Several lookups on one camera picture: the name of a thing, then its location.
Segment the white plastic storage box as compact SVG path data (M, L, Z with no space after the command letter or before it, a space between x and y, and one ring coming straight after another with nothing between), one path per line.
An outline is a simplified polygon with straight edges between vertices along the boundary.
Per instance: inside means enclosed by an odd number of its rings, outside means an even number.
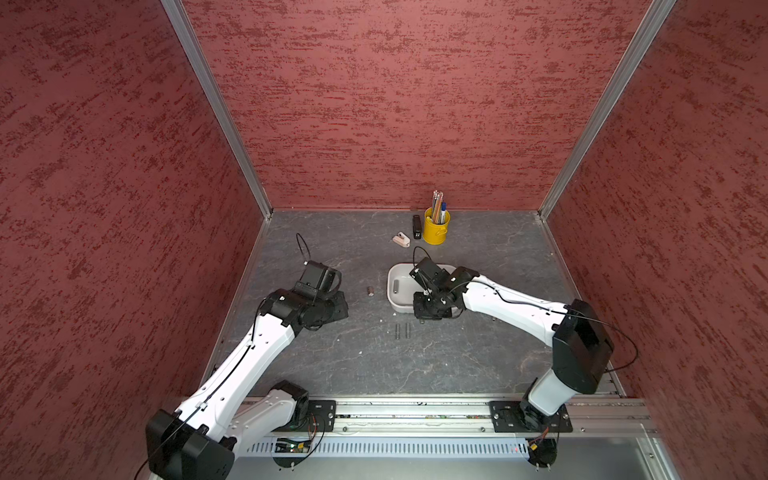
M387 277L387 299L396 313L413 314L414 295L422 293L424 298L430 297L430 289L422 287L411 275L414 266L409 263L398 263L392 266Z

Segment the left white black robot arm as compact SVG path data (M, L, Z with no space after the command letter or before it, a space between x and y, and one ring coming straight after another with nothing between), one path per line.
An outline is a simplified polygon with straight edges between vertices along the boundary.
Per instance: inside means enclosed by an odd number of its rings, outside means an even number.
M145 428L147 467L161 479L224 479L239 455L275 430L305 430L311 455L334 426L333 412L311 406L305 389L275 384L256 404L244 400L278 355L303 330L347 318L343 292L321 296L277 290L259 306L252 326L222 366L174 412L159 410Z

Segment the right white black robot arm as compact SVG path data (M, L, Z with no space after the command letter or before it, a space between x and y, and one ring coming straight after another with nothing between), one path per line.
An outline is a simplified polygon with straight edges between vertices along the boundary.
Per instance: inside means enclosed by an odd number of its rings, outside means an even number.
M449 272L428 259L415 266L410 277L420 287L413 295L416 318L443 320L455 310L476 312L515 327L551 349L550 368L534 380L513 410L525 431L551 431L563 405L576 395L595 393L611 371L612 327L583 300L558 303L535 298L475 270L459 267Z

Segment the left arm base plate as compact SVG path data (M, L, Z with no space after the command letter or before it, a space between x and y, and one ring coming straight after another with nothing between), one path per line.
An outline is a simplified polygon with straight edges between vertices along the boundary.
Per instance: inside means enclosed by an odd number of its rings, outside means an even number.
M296 405L290 422L283 429L288 432L332 432L335 426L336 413L337 402L335 400L301 401Z

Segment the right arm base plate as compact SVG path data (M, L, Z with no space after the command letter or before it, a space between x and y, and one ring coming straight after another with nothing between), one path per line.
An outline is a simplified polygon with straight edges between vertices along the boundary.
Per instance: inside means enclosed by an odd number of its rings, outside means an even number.
M554 415L544 415L523 401L490 401L490 419L495 433L550 434L572 433L573 425L566 405Z

